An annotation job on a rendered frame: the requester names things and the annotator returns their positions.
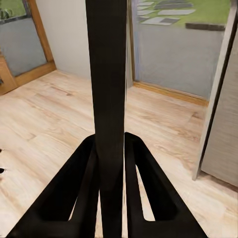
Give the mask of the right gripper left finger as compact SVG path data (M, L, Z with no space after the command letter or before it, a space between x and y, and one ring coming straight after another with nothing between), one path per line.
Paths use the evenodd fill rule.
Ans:
M94 238L99 187L93 134L82 141L5 238Z

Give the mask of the poster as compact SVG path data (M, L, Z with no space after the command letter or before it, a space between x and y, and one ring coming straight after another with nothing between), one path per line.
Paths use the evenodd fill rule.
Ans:
M85 0L103 238L122 238L127 0Z

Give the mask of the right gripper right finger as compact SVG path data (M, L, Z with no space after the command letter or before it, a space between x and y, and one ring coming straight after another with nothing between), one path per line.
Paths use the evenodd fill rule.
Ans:
M208 238L144 141L124 134L128 238ZM155 221L144 219L136 165Z

